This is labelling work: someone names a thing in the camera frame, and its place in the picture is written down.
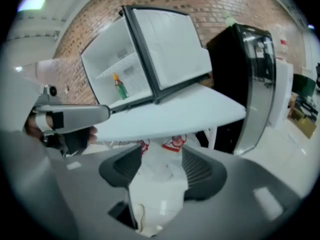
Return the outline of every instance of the orange bottle cap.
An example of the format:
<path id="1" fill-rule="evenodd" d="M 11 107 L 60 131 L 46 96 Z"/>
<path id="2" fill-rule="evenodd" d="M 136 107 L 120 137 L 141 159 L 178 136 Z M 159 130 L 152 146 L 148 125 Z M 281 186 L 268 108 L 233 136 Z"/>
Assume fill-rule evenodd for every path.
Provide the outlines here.
<path id="1" fill-rule="evenodd" d="M 116 73 L 113 73 L 113 80 L 114 81 L 119 80 L 119 76 Z"/>

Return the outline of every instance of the black refrigerator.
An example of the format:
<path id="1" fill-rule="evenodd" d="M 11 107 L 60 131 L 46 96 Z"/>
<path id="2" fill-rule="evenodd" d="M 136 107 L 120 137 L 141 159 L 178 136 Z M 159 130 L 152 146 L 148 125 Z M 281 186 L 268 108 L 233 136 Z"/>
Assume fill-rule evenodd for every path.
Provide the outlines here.
<path id="1" fill-rule="evenodd" d="M 253 149 L 267 125 L 276 83 L 271 34 L 234 24 L 207 43 L 213 88 L 246 108 L 243 120 L 218 127 L 214 149 L 240 155 Z"/>

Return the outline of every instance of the mini fridge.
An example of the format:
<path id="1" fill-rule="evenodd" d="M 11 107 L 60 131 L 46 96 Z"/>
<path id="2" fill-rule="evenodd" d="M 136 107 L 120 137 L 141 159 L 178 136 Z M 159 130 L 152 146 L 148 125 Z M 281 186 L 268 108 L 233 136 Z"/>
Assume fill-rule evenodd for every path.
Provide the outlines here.
<path id="1" fill-rule="evenodd" d="M 81 54 L 99 104 L 114 112 L 157 104 L 212 71 L 209 52 L 187 13 L 127 5 L 119 14 Z M 124 99 L 115 87 L 114 73 L 125 87 Z"/>
<path id="2" fill-rule="evenodd" d="M 240 155 L 258 144 L 273 105 L 276 57 L 271 34 L 234 24 L 207 44 L 214 89 L 243 105 L 246 116 L 217 128 L 214 149 Z"/>

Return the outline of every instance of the red brick wall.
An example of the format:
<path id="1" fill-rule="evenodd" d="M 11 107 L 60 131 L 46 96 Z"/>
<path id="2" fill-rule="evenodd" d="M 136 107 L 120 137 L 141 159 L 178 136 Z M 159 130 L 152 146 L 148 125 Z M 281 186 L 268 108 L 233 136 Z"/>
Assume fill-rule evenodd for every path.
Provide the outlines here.
<path id="1" fill-rule="evenodd" d="M 75 17 L 55 53 L 58 93 L 64 103 L 93 104 L 80 53 L 99 32 L 118 17 L 121 5 L 166 6 L 189 13 L 203 45 L 225 29 L 225 13 L 239 23 L 262 29 L 282 27 L 288 45 L 288 62 L 299 73 L 305 66 L 302 34 L 287 12 L 274 0 L 91 0 Z M 212 80 L 204 85 L 210 86 Z"/>

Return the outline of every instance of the white table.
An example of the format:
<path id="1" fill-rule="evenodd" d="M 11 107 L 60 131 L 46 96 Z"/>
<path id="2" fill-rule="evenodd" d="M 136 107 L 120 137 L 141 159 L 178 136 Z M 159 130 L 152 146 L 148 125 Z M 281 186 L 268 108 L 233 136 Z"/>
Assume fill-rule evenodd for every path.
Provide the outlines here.
<path id="1" fill-rule="evenodd" d="M 246 116 L 223 94 L 195 83 L 160 101 L 115 113 L 95 125 L 98 141 L 138 141 L 196 133 Z"/>

